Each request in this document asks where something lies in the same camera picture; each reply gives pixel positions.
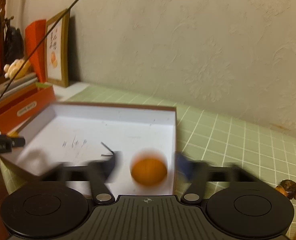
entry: framed picture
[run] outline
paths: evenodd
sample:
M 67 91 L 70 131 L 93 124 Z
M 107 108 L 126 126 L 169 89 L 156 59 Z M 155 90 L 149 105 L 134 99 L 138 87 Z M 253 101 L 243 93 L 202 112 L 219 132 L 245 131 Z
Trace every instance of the framed picture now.
M 46 33 L 66 10 L 46 22 Z M 45 73 L 49 83 L 62 87 L 69 86 L 67 45 L 70 12 L 68 12 L 49 33 L 44 41 Z

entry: orange fruit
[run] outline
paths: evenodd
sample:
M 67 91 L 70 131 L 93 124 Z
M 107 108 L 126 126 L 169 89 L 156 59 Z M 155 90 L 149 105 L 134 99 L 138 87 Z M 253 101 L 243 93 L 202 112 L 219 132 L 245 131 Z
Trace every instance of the orange fruit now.
M 131 168 L 132 178 L 139 184 L 147 187 L 156 186 L 167 176 L 167 167 L 159 158 L 142 156 L 138 158 Z

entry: white label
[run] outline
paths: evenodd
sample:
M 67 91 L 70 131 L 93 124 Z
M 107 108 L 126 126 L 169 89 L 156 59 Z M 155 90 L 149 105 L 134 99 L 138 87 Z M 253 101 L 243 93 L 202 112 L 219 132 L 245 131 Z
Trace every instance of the white label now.
M 21 108 L 18 112 L 17 112 L 17 116 L 22 116 L 24 115 L 26 112 L 28 112 L 29 110 L 35 108 L 37 106 L 37 102 L 33 101 L 32 103 L 30 103 L 29 105 L 25 106 L 24 108 Z

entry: textured wallpaper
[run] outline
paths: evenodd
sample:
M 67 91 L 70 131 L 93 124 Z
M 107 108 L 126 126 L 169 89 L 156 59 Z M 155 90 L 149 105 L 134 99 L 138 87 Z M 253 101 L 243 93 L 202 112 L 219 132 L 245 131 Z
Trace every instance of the textured wallpaper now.
M 9 0 L 25 28 L 73 0 Z M 80 0 L 69 73 L 296 137 L 296 0 Z

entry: beige wall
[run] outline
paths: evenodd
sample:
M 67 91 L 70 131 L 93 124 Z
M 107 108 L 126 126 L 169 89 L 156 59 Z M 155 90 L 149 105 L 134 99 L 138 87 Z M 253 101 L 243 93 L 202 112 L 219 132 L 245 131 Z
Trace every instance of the beige wall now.
M 73 0 L 8 0 L 25 28 Z M 80 0 L 69 71 L 296 136 L 296 0 Z

